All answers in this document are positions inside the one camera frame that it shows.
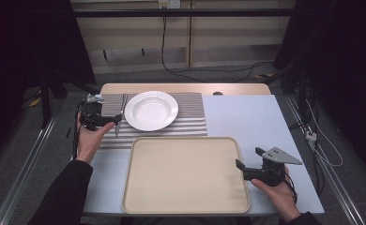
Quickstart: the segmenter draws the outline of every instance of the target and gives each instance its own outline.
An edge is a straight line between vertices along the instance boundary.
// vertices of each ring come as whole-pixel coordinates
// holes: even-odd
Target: gray striped placemat
[[[206,117],[204,114],[203,98],[200,93],[173,93],[170,94],[179,107],[175,121],[169,126],[156,131],[141,131],[128,124],[122,118],[118,138],[112,128],[104,135],[98,152],[114,150],[130,150],[133,141],[139,137],[161,136],[206,136]],[[121,110],[122,95],[103,95],[104,100],[101,113],[105,116],[114,116]]]

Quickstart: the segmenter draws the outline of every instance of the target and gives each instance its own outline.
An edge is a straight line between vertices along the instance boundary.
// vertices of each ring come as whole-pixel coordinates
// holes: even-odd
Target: white plate
[[[174,122],[178,112],[176,100],[159,91],[143,92],[133,97],[125,108],[125,119],[137,129],[153,131]]]

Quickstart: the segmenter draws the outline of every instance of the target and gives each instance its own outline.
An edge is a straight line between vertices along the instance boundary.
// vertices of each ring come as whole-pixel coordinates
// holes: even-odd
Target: beige tray
[[[250,208],[231,138],[139,138],[122,207],[129,214],[239,214]]]

